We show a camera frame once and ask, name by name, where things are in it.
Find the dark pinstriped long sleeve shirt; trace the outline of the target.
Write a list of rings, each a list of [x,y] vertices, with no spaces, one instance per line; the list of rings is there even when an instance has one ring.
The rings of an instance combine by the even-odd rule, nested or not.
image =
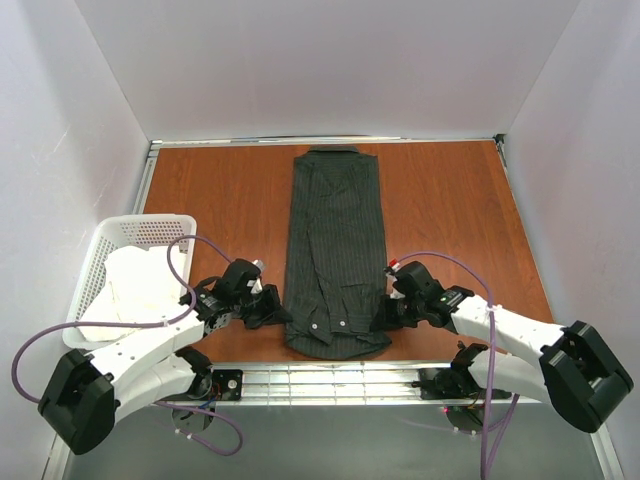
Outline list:
[[[387,288],[376,157],[310,148],[294,161],[284,305],[286,345],[321,360],[373,357],[391,344],[371,324]]]

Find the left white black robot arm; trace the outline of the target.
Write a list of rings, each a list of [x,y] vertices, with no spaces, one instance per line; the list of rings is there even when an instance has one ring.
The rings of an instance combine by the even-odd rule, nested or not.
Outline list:
[[[130,414],[169,397],[208,402],[232,392],[226,379],[193,345],[234,318],[248,328],[287,324],[291,315],[276,286],[222,297],[198,286],[180,299],[186,315],[157,328],[140,328],[87,354],[61,357],[38,411],[76,455],[102,443]]]

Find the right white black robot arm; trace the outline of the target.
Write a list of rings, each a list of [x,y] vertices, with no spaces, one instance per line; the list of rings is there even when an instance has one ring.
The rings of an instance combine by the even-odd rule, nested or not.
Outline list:
[[[372,330],[414,328],[421,321],[474,338],[449,368],[427,380],[431,392],[464,398],[492,387],[553,406],[576,429],[594,433],[634,383],[599,332],[536,321],[454,286],[382,296]]]

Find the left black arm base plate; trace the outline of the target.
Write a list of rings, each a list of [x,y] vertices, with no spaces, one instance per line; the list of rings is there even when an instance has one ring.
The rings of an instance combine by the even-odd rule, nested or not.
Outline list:
[[[211,394],[216,401],[239,401],[242,398],[242,370],[216,369],[211,374],[211,380]]]

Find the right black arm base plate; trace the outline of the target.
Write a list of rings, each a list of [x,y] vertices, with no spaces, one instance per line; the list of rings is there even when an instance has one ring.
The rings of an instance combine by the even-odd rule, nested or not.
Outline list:
[[[478,392],[478,385],[466,374],[451,368],[424,368],[418,370],[418,379],[411,387],[427,399],[467,399]]]

